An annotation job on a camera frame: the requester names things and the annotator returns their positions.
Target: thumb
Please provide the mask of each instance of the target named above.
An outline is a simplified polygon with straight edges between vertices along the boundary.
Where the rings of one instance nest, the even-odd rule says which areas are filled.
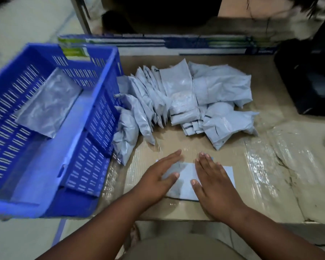
[[[191,183],[191,185],[194,189],[194,192],[195,192],[196,196],[198,197],[199,201],[201,201],[205,197],[205,193],[203,191],[201,184],[195,179],[192,179],[190,181],[190,183]]]
[[[176,183],[179,178],[178,172],[171,173],[166,179],[162,180],[164,187],[166,188],[166,192]]]

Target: cardboard box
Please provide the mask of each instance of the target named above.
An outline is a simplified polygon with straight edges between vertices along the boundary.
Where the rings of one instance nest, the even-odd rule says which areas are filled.
[[[126,75],[138,66],[167,68],[184,56],[122,56]],[[205,134],[186,137],[180,126],[154,127],[156,146],[139,136],[125,167],[115,160],[108,172],[99,210],[129,191],[146,169],[181,148],[186,162],[200,151],[233,166],[236,189],[250,207],[280,223],[325,224],[325,118],[298,115],[275,68],[273,56],[185,56],[208,65],[229,64],[252,75],[253,102],[244,110],[258,111],[259,136],[233,135],[216,151]],[[209,220],[200,204],[164,198],[141,219]]]

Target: blue plastic crate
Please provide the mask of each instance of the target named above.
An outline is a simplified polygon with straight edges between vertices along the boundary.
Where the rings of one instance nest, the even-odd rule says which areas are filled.
[[[87,45],[89,61],[55,44],[28,44],[0,72],[0,214],[87,217],[103,187],[119,113],[116,47]],[[14,122],[13,113],[59,67],[83,87],[54,139]]]

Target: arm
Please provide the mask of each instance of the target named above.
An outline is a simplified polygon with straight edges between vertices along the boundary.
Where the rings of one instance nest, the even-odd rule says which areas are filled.
[[[164,180],[161,180],[161,176],[182,158],[181,152],[178,150],[150,166],[130,192],[37,260],[114,259],[136,219],[160,201],[178,179],[178,173]]]
[[[202,184],[191,184],[202,207],[232,228],[263,260],[325,259],[325,252],[247,207],[224,168],[200,153],[195,167]]]

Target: hand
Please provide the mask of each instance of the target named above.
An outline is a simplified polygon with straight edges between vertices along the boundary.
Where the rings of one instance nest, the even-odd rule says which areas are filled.
[[[191,180],[191,184],[201,206],[216,220],[229,225],[247,206],[223,166],[215,164],[208,154],[199,154],[195,168],[202,186],[195,179]]]
[[[174,163],[182,159],[181,153],[182,150],[179,149],[154,163],[132,189],[146,209],[160,201],[179,178],[179,173],[175,172],[166,179],[161,179]]]

